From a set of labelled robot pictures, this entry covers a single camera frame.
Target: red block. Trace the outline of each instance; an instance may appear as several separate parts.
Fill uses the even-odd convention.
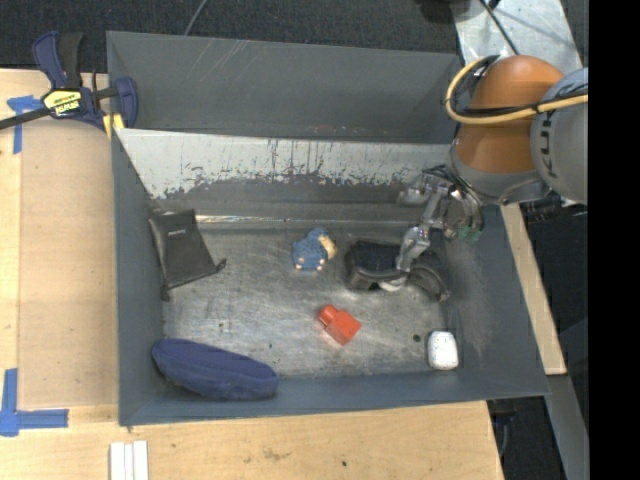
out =
[[[318,320],[325,326],[325,331],[340,345],[348,343],[362,327],[362,324],[347,311],[338,310],[331,304],[320,310]]]

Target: black carpet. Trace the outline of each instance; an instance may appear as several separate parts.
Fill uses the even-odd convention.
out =
[[[82,71],[107,71],[107,30],[185,33],[202,0],[0,0],[0,66],[34,68],[33,41],[44,32],[83,32]],[[585,66],[589,0],[561,0]],[[443,0],[210,0],[191,35],[394,50],[456,53]],[[528,226],[558,332],[587,316],[587,216]],[[588,425],[588,367],[572,374]],[[542,399],[513,401],[504,451],[510,479],[564,479]]]

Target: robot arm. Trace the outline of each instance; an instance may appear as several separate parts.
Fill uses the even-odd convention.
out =
[[[473,91],[464,111],[455,108],[461,87]],[[447,92],[447,112],[462,124],[446,165],[424,171],[400,194],[399,204],[426,206],[403,236],[396,268],[410,273],[434,230],[477,240],[485,205],[552,194],[586,206],[587,92],[586,68],[563,76],[534,57],[493,56],[465,67]]]

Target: small plush toy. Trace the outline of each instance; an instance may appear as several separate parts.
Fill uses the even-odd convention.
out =
[[[338,249],[324,228],[314,228],[306,238],[293,243],[293,263],[298,270],[322,270]]]

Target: blue fabric pouch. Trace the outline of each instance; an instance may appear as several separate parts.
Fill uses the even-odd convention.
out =
[[[278,374],[268,365],[210,345],[166,338],[151,354],[169,381],[206,398],[257,400],[278,387]]]

